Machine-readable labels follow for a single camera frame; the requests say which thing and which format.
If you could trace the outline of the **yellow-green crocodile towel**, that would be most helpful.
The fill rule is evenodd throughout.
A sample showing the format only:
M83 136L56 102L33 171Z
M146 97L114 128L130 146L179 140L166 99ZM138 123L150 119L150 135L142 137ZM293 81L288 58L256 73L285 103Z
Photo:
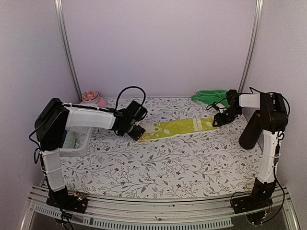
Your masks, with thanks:
M138 141L159 140L217 129L217 127L213 126L213 119L211 117L144 123L142 127L145 129L145 132Z

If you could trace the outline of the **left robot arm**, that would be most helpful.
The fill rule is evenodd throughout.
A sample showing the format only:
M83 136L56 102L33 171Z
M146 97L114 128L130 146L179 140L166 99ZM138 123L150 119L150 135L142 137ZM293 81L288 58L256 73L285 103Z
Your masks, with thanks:
M60 148L64 143L65 131L70 127L93 127L112 130L117 136L129 135L137 141L145 133L138 123L148 111L140 103L132 101L128 107L99 108L84 104L63 103L53 98L35 121L34 143L40 151L42 172L47 178L52 199L61 208L71 204L71 197L64 191L65 183L61 170Z

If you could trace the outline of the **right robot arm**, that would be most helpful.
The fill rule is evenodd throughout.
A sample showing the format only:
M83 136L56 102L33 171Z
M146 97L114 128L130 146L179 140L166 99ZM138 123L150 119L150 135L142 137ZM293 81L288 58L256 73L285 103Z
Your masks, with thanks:
M246 201L252 209L258 209L261 205L270 203L272 193L278 185L276 171L290 105L277 92L238 93L236 90L229 90L225 98L229 107L214 116L213 126L230 124L242 113L243 108L254 108L254 114L239 138L239 144L250 150L255 147L260 136L264 136L260 170L252 193Z

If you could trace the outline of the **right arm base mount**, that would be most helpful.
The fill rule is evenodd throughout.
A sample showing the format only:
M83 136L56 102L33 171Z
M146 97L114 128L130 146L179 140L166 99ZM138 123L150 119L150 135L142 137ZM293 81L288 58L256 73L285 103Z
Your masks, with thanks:
M230 198L230 205L233 208L235 214L258 210L261 208L269 207L273 204L271 198L255 200L249 194L234 196L242 193L243 192L235 192Z

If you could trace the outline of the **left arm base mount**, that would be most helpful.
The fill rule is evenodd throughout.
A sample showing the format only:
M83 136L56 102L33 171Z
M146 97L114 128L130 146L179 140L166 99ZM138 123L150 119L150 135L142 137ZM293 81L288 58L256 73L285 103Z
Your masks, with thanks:
M84 214L87 208L88 199L80 198L78 195L70 195L64 182L56 182L46 178L48 186L48 198L46 204L57 207L60 210L73 211Z

